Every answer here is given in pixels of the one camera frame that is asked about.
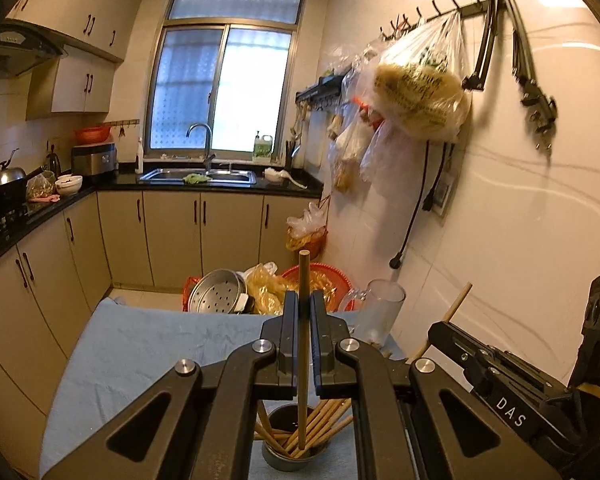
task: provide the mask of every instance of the range hood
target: range hood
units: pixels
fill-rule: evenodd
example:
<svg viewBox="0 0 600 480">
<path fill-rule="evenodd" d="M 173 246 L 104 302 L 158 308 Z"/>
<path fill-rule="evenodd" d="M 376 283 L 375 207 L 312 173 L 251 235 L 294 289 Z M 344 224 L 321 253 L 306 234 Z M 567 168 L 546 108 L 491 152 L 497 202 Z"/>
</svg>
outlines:
<svg viewBox="0 0 600 480">
<path fill-rule="evenodd" d="M 61 48 L 33 28 L 13 22 L 0 25 L 0 79 L 19 76 L 62 54 Z"/>
</svg>

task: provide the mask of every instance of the kitchen cabinet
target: kitchen cabinet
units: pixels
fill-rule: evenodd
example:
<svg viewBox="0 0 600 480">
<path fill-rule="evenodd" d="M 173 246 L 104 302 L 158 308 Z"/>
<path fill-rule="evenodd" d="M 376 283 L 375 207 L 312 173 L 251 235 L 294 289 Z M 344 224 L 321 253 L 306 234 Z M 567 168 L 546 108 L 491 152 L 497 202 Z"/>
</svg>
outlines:
<svg viewBox="0 0 600 480">
<path fill-rule="evenodd" d="M 201 200 L 203 273 L 256 265 L 263 196 L 205 192 Z"/>
<path fill-rule="evenodd" d="M 12 467 L 38 477 L 45 415 L 0 366 L 0 452 Z"/>
<path fill-rule="evenodd" d="M 155 288 L 181 292 L 189 276 L 202 276 L 200 193 L 145 191 L 142 198 Z"/>
<path fill-rule="evenodd" d="M 286 243 L 286 219 L 289 216 L 301 218 L 309 207 L 310 200 L 291 196 L 266 196 L 262 209 L 262 225 L 260 227 L 261 263 L 275 262 L 278 273 L 298 263 L 296 254 L 288 251 Z"/>
<path fill-rule="evenodd" d="M 0 366 L 46 415 L 66 357 L 38 308 L 23 265 L 16 247 L 0 258 Z"/>
<path fill-rule="evenodd" d="M 62 215 L 44 222 L 17 246 L 42 316 L 69 357 L 91 312 L 75 270 Z"/>
<path fill-rule="evenodd" d="M 96 194 L 83 198 L 62 214 L 82 291 L 93 311 L 111 286 Z"/>
<path fill-rule="evenodd" d="M 58 112 L 108 112 L 116 66 L 79 48 L 52 59 L 31 74 L 27 119 Z"/>
<path fill-rule="evenodd" d="M 75 38 L 123 59 L 141 0 L 19 0 L 8 18 Z"/>
<path fill-rule="evenodd" d="M 154 286 L 144 233 L 142 191 L 99 191 L 98 209 L 115 286 Z"/>
</svg>

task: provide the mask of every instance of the tile floor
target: tile floor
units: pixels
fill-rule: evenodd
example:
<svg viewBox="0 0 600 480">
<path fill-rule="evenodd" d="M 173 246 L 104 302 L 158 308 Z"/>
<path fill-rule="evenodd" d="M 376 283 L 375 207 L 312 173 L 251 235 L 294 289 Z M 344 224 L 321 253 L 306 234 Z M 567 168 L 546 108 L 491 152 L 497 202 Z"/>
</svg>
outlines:
<svg viewBox="0 0 600 480">
<path fill-rule="evenodd" d="M 182 295 L 163 292 L 146 292 L 144 290 L 127 290 L 114 288 L 109 293 L 112 300 L 122 296 L 128 306 L 140 308 L 157 308 L 159 310 L 182 311 Z"/>
</svg>

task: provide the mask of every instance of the glass mug handle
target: glass mug handle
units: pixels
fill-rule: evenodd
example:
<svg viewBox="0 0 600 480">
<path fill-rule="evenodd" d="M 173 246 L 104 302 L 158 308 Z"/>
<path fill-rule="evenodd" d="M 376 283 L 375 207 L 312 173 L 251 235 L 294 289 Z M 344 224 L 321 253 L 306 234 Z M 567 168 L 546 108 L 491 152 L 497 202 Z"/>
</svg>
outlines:
<svg viewBox="0 0 600 480">
<path fill-rule="evenodd" d="M 365 298 L 366 298 L 366 290 L 357 290 L 357 289 L 350 290 L 349 292 L 347 292 L 345 297 L 342 298 L 342 301 L 340 302 L 340 305 L 338 306 L 337 312 L 344 312 L 344 309 L 349 304 L 349 301 L 351 301 L 351 300 L 364 301 Z"/>
</svg>

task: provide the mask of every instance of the faucet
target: faucet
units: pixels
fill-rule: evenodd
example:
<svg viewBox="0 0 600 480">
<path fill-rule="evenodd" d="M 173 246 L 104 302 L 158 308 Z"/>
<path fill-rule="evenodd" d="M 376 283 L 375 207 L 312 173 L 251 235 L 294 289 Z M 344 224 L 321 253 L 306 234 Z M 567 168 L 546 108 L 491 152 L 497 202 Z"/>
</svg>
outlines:
<svg viewBox="0 0 600 480">
<path fill-rule="evenodd" d="M 202 126 L 206 130 L 205 135 L 205 156 L 202 160 L 202 163 L 205 165 L 205 170 L 208 173 L 211 171 L 211 161 L 216 158 L 215 153 L 211 153 L 211 126 L 206 123 L 193 123 L 189 129 L 187 130 L 187 137 L 190 136 L 191 132 L 197 126 Z"/>
</svg>

